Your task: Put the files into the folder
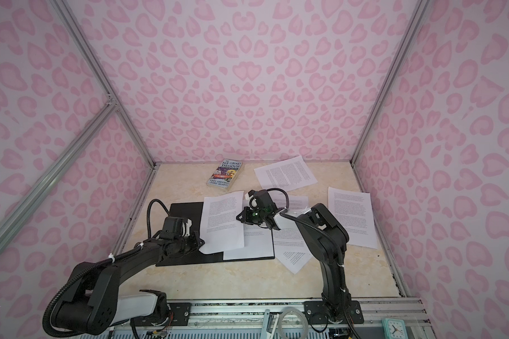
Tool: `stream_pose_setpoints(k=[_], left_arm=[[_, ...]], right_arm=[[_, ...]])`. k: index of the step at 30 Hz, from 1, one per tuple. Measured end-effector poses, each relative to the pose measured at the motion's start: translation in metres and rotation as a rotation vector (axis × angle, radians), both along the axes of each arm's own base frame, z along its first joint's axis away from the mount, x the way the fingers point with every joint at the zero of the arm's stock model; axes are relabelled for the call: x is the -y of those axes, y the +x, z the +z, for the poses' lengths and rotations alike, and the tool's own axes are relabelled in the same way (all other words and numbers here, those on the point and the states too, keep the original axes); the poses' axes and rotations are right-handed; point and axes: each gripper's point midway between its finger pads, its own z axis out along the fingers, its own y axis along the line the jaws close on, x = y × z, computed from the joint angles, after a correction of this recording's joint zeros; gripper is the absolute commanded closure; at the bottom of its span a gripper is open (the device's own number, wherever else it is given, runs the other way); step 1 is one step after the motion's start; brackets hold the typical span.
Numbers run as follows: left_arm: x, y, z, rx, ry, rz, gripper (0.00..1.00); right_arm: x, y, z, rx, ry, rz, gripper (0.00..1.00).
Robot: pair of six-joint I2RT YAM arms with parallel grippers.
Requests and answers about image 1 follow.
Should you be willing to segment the black A4 clip folder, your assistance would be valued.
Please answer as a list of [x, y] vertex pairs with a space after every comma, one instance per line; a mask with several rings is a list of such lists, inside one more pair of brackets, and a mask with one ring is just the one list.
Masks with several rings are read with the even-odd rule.
[[[190, 202], [190, 203], [173, 203], [169, 210], [170, 218], [182, 218], [191, 221], [189, 232], [186, 231], [185, 226], [182, 227], [180, 235], [195, 234], [199, 235], [200, 222], [202, 219], [203, 202]], [[224, 262], [239, 262], [239, 261], [260, 261], [260, 260], [273, 260], [275, 259], [273, 250], [273, 239], [270, 237], [270, 250], [268, 256], [255, 257], [255, 258], [236, 258], [236, 259], [225, 259], [224, 253], [214, 254], [202, 254], [199, 250], [191, 251], [189, 254], [185, 254], [182, 257], [176, 255], [172, 258], [165, 258], [163, 261], [159, 261], [157, 267], [167, 266], [186, 266], [195, 264], [216, 264]]]

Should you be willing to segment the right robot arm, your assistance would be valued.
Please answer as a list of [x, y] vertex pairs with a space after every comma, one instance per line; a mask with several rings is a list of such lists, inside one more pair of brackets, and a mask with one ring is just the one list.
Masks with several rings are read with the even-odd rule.
[[290, 210], [288, 194], [279, 188], [250, 191], [247, 206], [236, 219], [246, 226], [268, 230], [274, 255], [291, 272], [297, 273], [315, 258], [322, 273], [322, 302], [308, 302], [313, 320], [322, 323], [363, 323], [360, 304], [346, 285], [344, 260], [349, 234], [322, 203], [303, 211]]

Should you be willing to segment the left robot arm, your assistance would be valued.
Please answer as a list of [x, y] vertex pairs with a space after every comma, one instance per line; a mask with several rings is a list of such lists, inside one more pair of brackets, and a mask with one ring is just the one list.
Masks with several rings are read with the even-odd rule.
[[127, 321], [170, 324], [171, 309], [164, 292], [141, 290], [139, 295], [121, 297], [120, 285], [145, 268], [198, 251], [204, 240], [191, 227], [188, 218], [167, 217], [162, 230], [133, 249], [77, 265], [44, 311], [45, 333], [54, 338], [97, 336]]

